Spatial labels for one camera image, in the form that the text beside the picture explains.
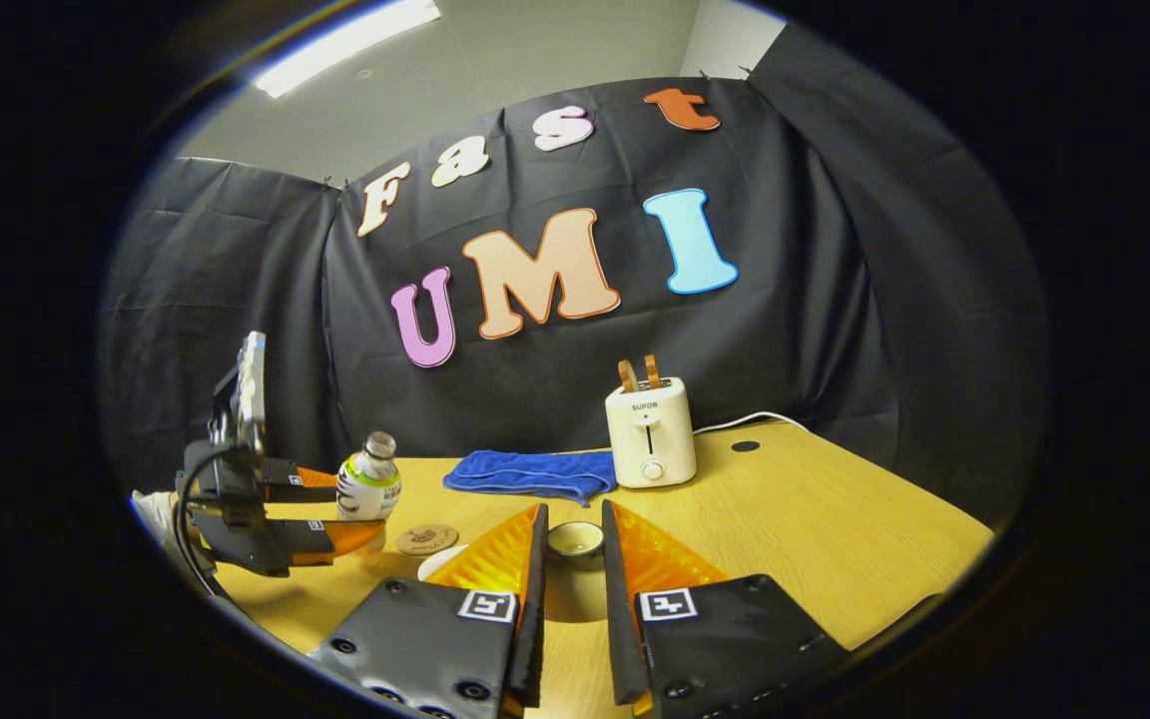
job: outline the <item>wooden table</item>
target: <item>wooden table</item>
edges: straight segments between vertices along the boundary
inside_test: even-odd
[[[758,450],[734,451],[737,442]],[[256,576],[221,564],[215,575],[241,609],[301,652],[319,645],[381,579],[415,579],[421,559],[393,541],[405,529],[451,525],[460,543],[482,536],[535,502],[549,527],[601,522],[601,498],[665,529],[731,578],[764,572],[845,649],[889,627],[946,590],[991,541],[984,525],[895,474],[783,422],[695,437],[699,468],[684,485],[618,488],[592,508],[566,499],[452,491],[443,476],[457,459],[398,460],[402,495],[381,554],[360,552],[332,567],[292,568],[290,579]],[[332,519],[332,505],[270,505],[275,519]],[[611,696],[606,620],[544,625],[539,709],[528,719],[631,716]]]

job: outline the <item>ceiling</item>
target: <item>ceiling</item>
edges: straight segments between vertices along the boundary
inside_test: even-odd
[[[743,77],[737,64],[757,63],[783,26],[735,0],[435,3],[440,18],[361,51],[277,100],[243,87],[183,136],[177,155],[330,176],[339,186],[429,136],[531,97],[698,69]],[[693,44],[692,31],[703,35]],[[718,61],[722,49],[741,61]],[[703,68],[699,55],[714,69]],[[683,71],[684,60],[700,67]]]

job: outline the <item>cork coaster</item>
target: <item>cork coaster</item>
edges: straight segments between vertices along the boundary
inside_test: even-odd
[[[420,525],[397,536],[397,551],[408,557],[428,557],[452,546],[460,533],[446,525]]]

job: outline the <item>microfiber cloth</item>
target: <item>microfiber cloth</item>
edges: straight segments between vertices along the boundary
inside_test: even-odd
[[[484,495],[558,496],[588,506],[589,499],[619,487],[610,451],[580,454],[515,454],[478,450],[443,479],[446,488]]]

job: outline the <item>small cup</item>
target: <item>small cup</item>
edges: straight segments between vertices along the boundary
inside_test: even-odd
[[[606,619],[606,535],[592,522],[549,529],[544,618],[553,622]]]

